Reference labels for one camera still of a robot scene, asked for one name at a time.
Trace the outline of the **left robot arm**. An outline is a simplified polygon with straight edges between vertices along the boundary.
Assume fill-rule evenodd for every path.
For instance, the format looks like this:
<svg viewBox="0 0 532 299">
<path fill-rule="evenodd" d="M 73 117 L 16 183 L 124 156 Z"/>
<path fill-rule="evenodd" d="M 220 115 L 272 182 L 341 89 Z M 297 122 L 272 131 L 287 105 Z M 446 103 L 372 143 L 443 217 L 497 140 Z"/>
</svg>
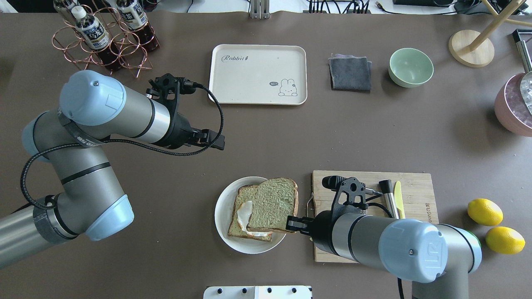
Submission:
<svg viewBox="0 0 532 299">
<path fill-rule="evenodd" d="M 219 101 L 204 85 L 164 74 L 150 80 L 146 94 L 92 70 L 70 76 L 56 110 L 41 113 L 24 129 L 31 155 L 20 176 L 24 206 L 1 219 L 1 267 L 10 266 L 85 234 L 97 242 L 134 220 L 128 196 L 103 146 L 125 143 L 162 154 L 197 146 L 223 150 L 224 115 L 217 132 L 192 127 L 178 112 L 180 95 L 197 88 Z"/>
</svg>

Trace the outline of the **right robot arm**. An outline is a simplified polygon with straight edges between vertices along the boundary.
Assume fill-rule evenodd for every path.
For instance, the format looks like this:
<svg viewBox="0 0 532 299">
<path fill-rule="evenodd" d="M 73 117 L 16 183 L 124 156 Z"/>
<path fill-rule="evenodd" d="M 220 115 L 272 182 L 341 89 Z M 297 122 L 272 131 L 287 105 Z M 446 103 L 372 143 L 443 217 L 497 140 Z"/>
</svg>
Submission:
<svg viewBox="0 0 532 299">
<path fill-rule="evenodd" d="M 286 229 L 312 238 L 314 245 L 411 282 L 413 299 L 468 299 L 468 275 L 481 263 L 479 239 L 447 224 L 393 219 L 362 213 L 315 218 L 288 216 Z"/>
</svg>

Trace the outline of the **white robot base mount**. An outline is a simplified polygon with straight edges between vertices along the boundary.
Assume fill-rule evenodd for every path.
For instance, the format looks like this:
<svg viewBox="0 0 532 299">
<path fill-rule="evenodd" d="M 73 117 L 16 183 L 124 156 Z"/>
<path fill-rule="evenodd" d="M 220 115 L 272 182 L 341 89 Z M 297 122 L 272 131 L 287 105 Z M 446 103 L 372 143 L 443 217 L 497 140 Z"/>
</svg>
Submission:
<svg viewBox="0 0 532 299">
<path fill-rule="evenodd" d="M 211 286 L 205 289 L 204 299 L 312 299 L 311 286 Z"/>
</svg>

